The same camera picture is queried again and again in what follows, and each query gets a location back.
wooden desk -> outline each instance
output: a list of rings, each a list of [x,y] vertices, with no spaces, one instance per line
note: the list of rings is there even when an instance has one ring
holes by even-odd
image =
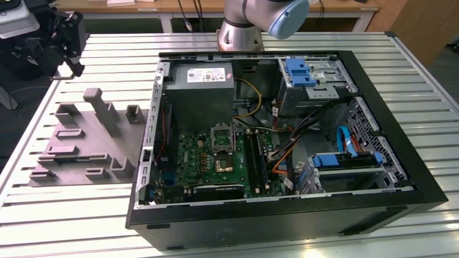
[[[200,0],[203,5],[203,16],[205,18],[223,18],[224,0]],[[155,3],[137,2],[136,5],[107,7],[105,2],[88,2],[87,0],[59,0],[59,10],[79,11],[84,13],[85,19],[131,19],[131,18],[159,18],[163,32],[172,33],[171,19],[181,18],[177,0],[157,0]],[[187,18],[196,18],[196,10],[192,0],[181,0]],[[323,0],[324,18],[356,18],[353,32],[363,32],[367,29],[371,18],[380,6],[375,0],[365,4],[353,0]],[[311,6],[309,18],[320,16],[320,4]]]
[[[180,12],[177,0],[159,0],[163,2],[161,12]],[[353,0],[321,0],[325,12],[375,12],[379,11],[379,4],[375,0],[368,0],[361,4]],[[223,12],[224,0],[200,0],[203,12]],[[185,12],[196,12],[192,0],[181,0]],[[311,12],[320,12],[320,3],[311,6]]]

gray block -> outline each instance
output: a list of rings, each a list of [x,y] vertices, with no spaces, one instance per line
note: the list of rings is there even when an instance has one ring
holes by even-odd
[[[73,146],[49,146],[48,154],[63,155],[63,154],[77,154],[79,148]]]
[[[56,132],[55,135],[59,139],[65,138],[81,138],[84,137],[84,131],[81,129],[67,129]]]
[[[111,104],[108,104],[108,106],[105,105],[101,99],[101,90],[99,88],[85,89],[83,99],[92,105],[95,116],[97,117],[109,135],[112,137],[119,137],[121,132],[116,125],[117,120],[113,118],[115,108]]]
[[[53,167],[53,166],[59,166],[57,162],[55,161],[56,155],[41,155],[37,158],[37,163],[41,165],[41,167],[47,168],[47,167]]]
[[[89,180],[101,180],[109,177],[104,168],[87,168],[84,175]]]
[[[109,105],[104,103],[107,114],[109,114]],[[125,110],[117,111],[119,121],[116,126],[120,130],[120,136],[112,138],[105,127],[100,123],[95,112],[83,111],[72,115],[73,124],[57,124],[53,136],[49,139],[47,150],[51,148],[51,155],[48,151],[43,153],[39,158],[39,166],[36,169],[48,169],[55,174],[53,180],[37,177],[44,177],[37,174],[31,178],[29,186],[48,187],[53,185],[84,185],[84,184],[111,184],[111,183],[131,183],[132,175],[137,163],[132,165],[131,162],[124,164],[124,160],[137,161],[141,148],[141,139],[145,131],[145,123],[132,123],[125,115]],[[117,160],[111,171],[112,160]],[[107,172],[101,172],[100,176],[89,175],[93,169],[103,168]]]
[[[56,179],[56,174],[48,169],[40,168],[32,171],[29,177],[35,182],[53,182]]]
[[[139,105],[128,105],[125,116],[129,124],[143,124],[145,122],[144,114]]]
[[[108,155],[108,153],[93,153],[91,154],[89,161],[93,164],[111,164],[112,157]]]
[[[63,125],[73,125],[75,124],[73,116],[79,114],[80,114],[80,111],[73,104],[60,104],[57,107],[55,116]]]
[[[132,175],[135,174],[135,167],[127,157],[123,159],[121,164],[116,159],[112,159],[109,170],[117,178],[132,178]]]

motherboard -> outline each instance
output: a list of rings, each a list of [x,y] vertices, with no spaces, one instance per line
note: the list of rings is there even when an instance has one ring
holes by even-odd
[[[273,150],[269,132],[212,132],[179,135],[177,169],[163,172],[161,176],[165,203],[185,202],[192,191],[196,196],[196,190],[216,188],[225,188],[227,195],[228,191],[236,191],[241,198],[281,196],[280,177],[267,172],[268,154]],[[229,150],[229,144],[232,152],[215,148],[219,145]]]

table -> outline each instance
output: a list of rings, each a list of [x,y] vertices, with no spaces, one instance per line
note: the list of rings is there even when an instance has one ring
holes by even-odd
[[[204,18],[223,18],[223,0],[200,0]],[[187,18],[196,18],[192,0],[181,0]],[[323,0],[325,18],[357,18],[353,32],[364,32],[371,18],[379,11],[379,4],[368,0],[365,4],[353,0]],[[176,0],[157,0],[155,3],[137,2],[136,5],[109,8],[105,2],[87,2],[87,0],[60,0],[59,10],[79,11],[85,19],[135,19],[157,18],[161,21],[163,32],[172,33],[171,19],[183,18]],[[320,16],[320,4],[311,6],[309,18]]]
[[[383,33],[297,33],[265,50],[353,51],[449,201],[369,235],[165,252],[192,257],[413,257],[459,253],[459,106],[405,49]],[[79,110],[88,87],[123,109],[148,107],[159,52],[215,51],[215,34],[92,35],[81,77],[55,81],[0,175],[0,257],[147,257],[160,253],[127,230],[131,184],[27,186],[28,175],[57,124],[60,102]]]

yellow wire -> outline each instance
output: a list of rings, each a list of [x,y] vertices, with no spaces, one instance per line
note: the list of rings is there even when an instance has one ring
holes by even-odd
[[[248,86],[252,87],[252,89],[255,90],[256,94],[257,94],[257,106],[256,109],[248,113],[248,114],[241,114],[240,116],[233,116],[233,118],[243,118],[243,117],[249,117],[252,114],[255,114],[257,112],[257,110],[261,108],[261,93],[259,92],[257,88],[253,86],[252,83],[249,83],[248,81],[245,81],[244,79],[235,79],[236,81],[241,81],[244,82]]]

